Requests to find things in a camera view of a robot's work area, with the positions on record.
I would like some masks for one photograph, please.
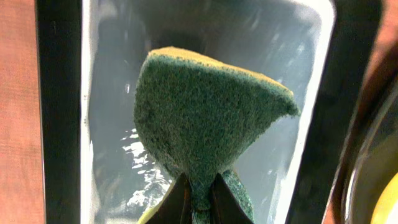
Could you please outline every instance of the wooden table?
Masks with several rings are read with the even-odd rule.
[[[371,57],[364,89],[380,59],[397,40],[398,1],[386,13]],[[43,223],[39,79],[34,0],[0,1],[0,220]],[[325,223],[333,220],[331,206]]]

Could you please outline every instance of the sponge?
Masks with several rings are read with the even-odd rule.
[[[230,170],[273,121],[298,112],[293,93],[263,74],[166,47],[151,51],[141,68],[134,122],[167,172],[187,175],[200,212],[210,208],[216,174]]]

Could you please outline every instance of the black frame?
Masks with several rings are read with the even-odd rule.
[[[81,0],[37,1],[47,223],[80,222]],[[356,114],[381,1],[336,0],[336,22],[286,223],[321,223]]]

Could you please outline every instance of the black tongs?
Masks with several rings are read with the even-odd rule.
[[[220,174],[216,175],[209,197],[211,224],[252,224]],[[185,174],[178,177],[167,198],[147,222],[147,224],[157,223],[192,223],[191,186]]]

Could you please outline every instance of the dark green sponge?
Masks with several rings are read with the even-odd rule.
[[[215,175],[273,121],[298,112],[292,92],[265,75],[167,47],[150,52],[141,68],[134,122],[170,175],[188,176],[200,211],[210,208]]]

